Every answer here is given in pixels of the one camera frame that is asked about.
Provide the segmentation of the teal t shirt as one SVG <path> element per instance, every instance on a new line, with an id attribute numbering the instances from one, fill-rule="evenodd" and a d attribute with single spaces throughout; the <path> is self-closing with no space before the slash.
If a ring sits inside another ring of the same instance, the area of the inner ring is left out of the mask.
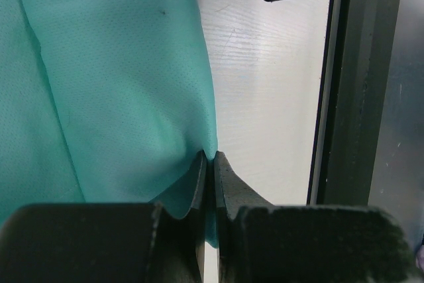
<path id="1" fill-rule="evenodd" d="M 1 0 L 1 219 L 148 202 L 218 148 L 197 0 Z"/>

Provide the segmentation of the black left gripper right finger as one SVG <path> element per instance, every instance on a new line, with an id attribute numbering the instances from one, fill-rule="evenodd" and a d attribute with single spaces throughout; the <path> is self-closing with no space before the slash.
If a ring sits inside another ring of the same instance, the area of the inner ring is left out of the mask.
<path id="1" fill-rule="evenodd" d="M 418 282 L 403 231 L 380 209 L 273 205 L 213 162 L 220 282 Z"/>

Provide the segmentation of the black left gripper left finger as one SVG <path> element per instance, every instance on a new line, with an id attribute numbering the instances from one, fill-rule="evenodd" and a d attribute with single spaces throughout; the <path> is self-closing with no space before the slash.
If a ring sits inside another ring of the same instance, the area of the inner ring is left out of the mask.
<path id="1" fill-rule="evenodd" d="M 32 204 L 1 228 L 2 282 L 202 282 L 207 159 L 149 203 Z"/>

